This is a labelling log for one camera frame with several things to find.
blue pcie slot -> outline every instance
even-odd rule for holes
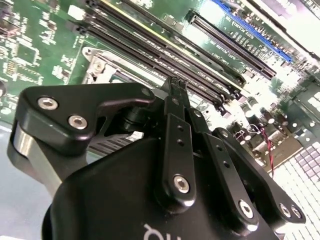
[[[220,0],[211,0],[215,4],[217,4],[232,20],[234,20],[236,23],[241,25],[246,31],[248,31],[250,34],[255,36],[257,39],[259,39],[264,45],[266,45],[269,49],[271,49],[273,52],[275,52],[277,55],[285,59],[287,62],[292,62],[292,58],[285,54],[281,49],[273,46],[271,42],[269,42],[264,36],[262,36],[259,32],[257,32],[250,24],[248,24],[246,21],[242,20],[240,17],[235,16],[231,13],[230,7],[226,6],[223,2]]]

motherboard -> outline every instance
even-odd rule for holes
[[[279,7],[259,7],[270,2]],[[319,6],[316,0],[0,0],[0,120],[13,122],[27,87],[139,82],[156,90],[176,76],[188,82],[191,105],[211,130],[228,128],[266,164],[285,140],[295,144],[287,103],[320,79],[317,41],[310,31],[301,40],[303,27],[295,33],[283,18],[310,16],[305,21],[316,29]]]

integrated circuit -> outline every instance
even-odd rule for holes
[[[17,50],[16,50],[17,62],[23,65],[33,66],[36,63],[37,56],[38,56],[37,49],[31,46],[26,46],[22,43],[19,43],[17,45]]]

ram slot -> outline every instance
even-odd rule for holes
[[[205,86],[197,82],[194,82],[193,80],[188,79],[183,74],[174,73],[172,68],[168,69],[167,67],[160,65],[147,53],[139,51],[129,46],[125,42],[114,37],[107,30],[91,24],[79,24],[79,23],[74,23],[70,21],[67,23],[67,25],[75,33],[78,33],[81,35],[90,35],[92,37],[95,37],[101,40],[102,42],[107,43],[115,51],[124,53],[125,55],[130,57],[134,62],[144,65],[145,67],[149,68],[151,71],[157,72],[158,74],[167,76],[167,77],[176,76],[176,77],[182,78],[183,80],[189,83],[188,88],[193,93],[197,94],[199,97],[203,98],[209,103],[212,103],[215,106],[219,106],[223,108],[223,101],[219,95],[208,90]]]
[[[239,73],[234,71],[232,68],[230,68],[230,67],[228,67],[226,65],[223,65],[221,62],[219,62],[217,59],[215,59],[210,53],[204,51],[201,47],[199,47],[198,45],[196,45],[195,43],[193,43],[192,41],[187,39],[185,36],[183,36],[182,34],[177,32],[176,30],[172,29],[165,22],[161,21],[159,18],[155,17],[154,15],[152,15],[151,13],[149,13],[148,11],[143,9],[142,7],[134,4],[130,0],[123,0],[121,2],[123,4],[128,5],[133,10],[135,10],[139,14],[143,15],[144,17],[146,17],[147,19],[149,19],[153,23],[159,25],[164,30],[166,30],[168,33],[170,33],[172,36],[174,36],[175,38],[180,39],[182,42],[185,43],[186,46],[190,46],[195,51],[195,53],[198,54],[199,56],[206,57],[209,60],[209,62],[207,62],[207,65],[208,64],[210,65],[210,63],[215,63],[218,66],[220,66],[224,70],[224,72],[226,74],[232,76],[232,78],[234,80],[238,81],[238,84],[240,84],[240,87],[242,87],[246,83],[245,79]],[[135,29],[135,31],[139,32],[139,34],[141,34],[141,32],[144,31],[144,34],[148,35],[148,38],[150,38],[150,39],[152,38],[153,42],[155,42],[155,43],[158,42],[158,44],[160,46],[162,46],[163,48],[165,48],[166,51],[172,51],[172,54],[174,54],[176,56],[179,56],[184,61],[189,61],[193,66],[199,68],[202,71],[202,73],[207,75],[209,78],[211,78],[213,80],[216,80],[216,81],[220,82],[221,84],[223,83],[225,85],[229,85],[229,87],[232,87],[232,88],[235,87],[234,85],[230,84],[230,82],[225,81],[224,79],[222,79],[218,75],[214,74],[211,70],[208,70],[208,68],[205,67],[203,65],[203,63],[199,62],[198,60],[193,59],[192,57],[188,56],[188,54],[178,50],[177,48],[175,48],[172,45],[168,44],[163,39],[160,39],[160,38],[152,35],[145,28],[143,28],[143,27],[141,27],[141,26],[139,26],[137,24],[134,24],[126,16],[120,14],[118,11],[116,11],[112,7],[108,6],[103,1],[101,1],[101,0],[97,1],[97,5],[96,6],[94,6],[94,7],[88,6],[88,7],[93,8],[93,9],[95,8],[96,10],[98,10],[98,11],[100,11],[102,13],[106,13],[108,15],[113,16],[116,19],[120,19],[126,25],[130,26],[132,29]]]
[[[195,72],[189,70],[186,66],[181,65],[179,62],[174,60],[173,58],[169,57],[168,55],[160,52],[158,49],[154,48],[153,46],[149,45],[148,43],[139,39],[136,35],[132,34],[130,31],[126,30],[122,26],[115,24],[108,18],[104,18],[98,14],[95,15],[87,15],[85,21],[89,24],[94,24],[95,26],[100,26],[109,32],[113,32],[116,35],[119,35],[123,39],[130,39],[130,42],[134,44],[135,48],[140,49],[144,53],[148,53],[155,61],[161,61],[166,66],[176,69],[180,72],[186,79],[193,80],[196,83],[199,83],[205,86],[212,92],[215,92],[219,96],[223,96],[224,100],[232,100],[229,93],[221,90],[218,86],[214,86],[213,84],[209,83]]]
[[[236,56],[248,67],[260,73],[262,76],[270,80],[277,74],[263,61],[254,56],[240,44],[235,42],[232,38],[220,31],[218,28],[213,26],[195,11],[191,10],[188,13],[187,18],[192,26],[206,34],[213,42],[217,43],[217,45],[219,44],[229,53]]]

silver screw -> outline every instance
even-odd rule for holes
[[[194,114],[198,117],[201,118],[202,114],[198,110],[194,110]]]
[[[145,87],[141,89],[141,92],[148,97],[151,95],[149,89]]]
[[[175,176],[173,179],[174,186],[180,193],[186,194],[190,190],[188,181],[183,176]]]
[[[178,101],[178,99],[176,99],[175,97],[172,98],[172,102],[173,102],[174,104],[176,104],[176,105],[179,105],[179,101]]]
[[[300,219],[302,218],[301,213],[299,212],[298,209],[296,209],[295,206],[291,206],[291,209],[292,209],[292,212],[293,212],[298,218],[300,218]]]
[[[225,138],[229,137],[229,134],[225,130],[222,130],[221,133]]]
[[[56,110],[58,102],[50,97],[41,97],[38,99],[38,105],[44,110]]]
[[[88,126],[87,120],[85,120],[82,116],[73,115],[69,117],[68,122],[71,127],[74,127],[78,130],[83,130]]]
[[[239,207],[243,214],[248,218],[248,219],[253,219],[254,218],[254,212],[252,211],[251,207],[249,206],[248,203],[246,203],[243,200],[239,201]]]
[[[281,212],[287,217],[287,218],[291,218],[291,213],[289,212],[288,208],[283,205],[282,203],[279,204]]]

